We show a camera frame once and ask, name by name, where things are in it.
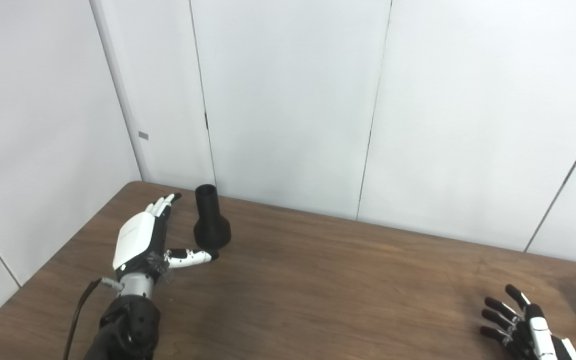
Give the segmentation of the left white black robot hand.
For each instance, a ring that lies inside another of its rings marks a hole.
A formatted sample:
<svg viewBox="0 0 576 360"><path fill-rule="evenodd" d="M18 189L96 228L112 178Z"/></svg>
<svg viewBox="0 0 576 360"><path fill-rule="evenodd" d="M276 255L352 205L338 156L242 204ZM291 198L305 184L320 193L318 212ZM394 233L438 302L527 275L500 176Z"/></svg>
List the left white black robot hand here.
<svg viewBox="0 0 576 360"><path fill-rule="evenodd" d="M174 269L208 264L219 259L216 250L167 249L168 223L181 193L150 203L119 230L112 268L118 281L130 274L144 274L154 281Z"/></svg>

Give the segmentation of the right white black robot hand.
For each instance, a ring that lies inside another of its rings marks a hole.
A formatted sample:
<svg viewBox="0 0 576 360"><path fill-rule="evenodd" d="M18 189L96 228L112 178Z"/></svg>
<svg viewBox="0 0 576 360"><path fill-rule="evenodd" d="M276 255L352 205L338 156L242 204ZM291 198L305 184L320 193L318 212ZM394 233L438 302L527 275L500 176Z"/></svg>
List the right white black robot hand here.
<svg viewBox="0 0 576 360"><path fill-rule="evenodd" d="M520 312L503 301L486 297L481 315L496 328L481 326L480 335L498 342L513 360L576 360L570 339L553 334L539 305L512 284L506 285L505 292Z"/></svg>

